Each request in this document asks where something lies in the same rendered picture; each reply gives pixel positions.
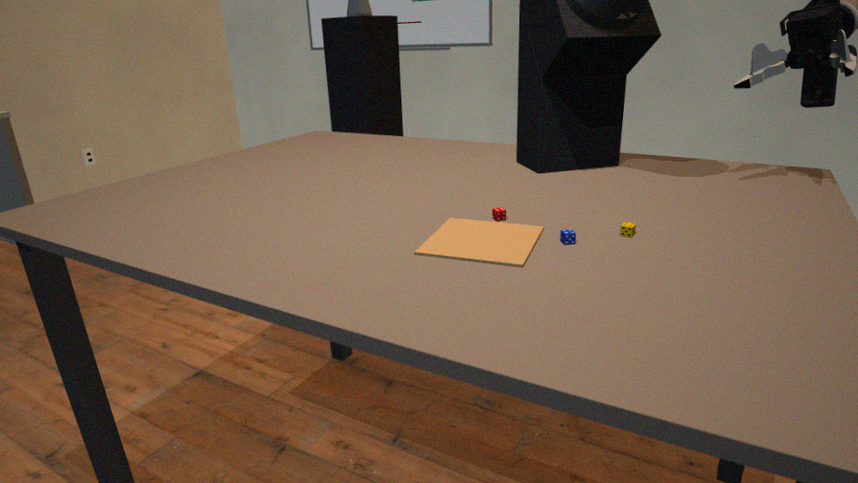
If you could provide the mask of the orange flat mat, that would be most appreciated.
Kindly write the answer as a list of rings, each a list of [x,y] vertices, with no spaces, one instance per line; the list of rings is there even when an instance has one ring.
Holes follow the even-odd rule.
[[[523,268],[544,226],[450,218],[415,255]]]

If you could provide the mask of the blue die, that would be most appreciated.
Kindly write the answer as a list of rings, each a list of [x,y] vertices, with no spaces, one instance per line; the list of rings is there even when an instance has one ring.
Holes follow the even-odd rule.
[[[560,241],[564,244],[575,244],[575,232],[572,229],[560,231]]]

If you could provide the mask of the yellow die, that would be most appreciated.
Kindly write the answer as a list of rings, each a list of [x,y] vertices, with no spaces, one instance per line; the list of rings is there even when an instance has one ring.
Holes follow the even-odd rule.
[[[624,222],[621,224],[620,236],[631,238],[635,232],[635,223]]]

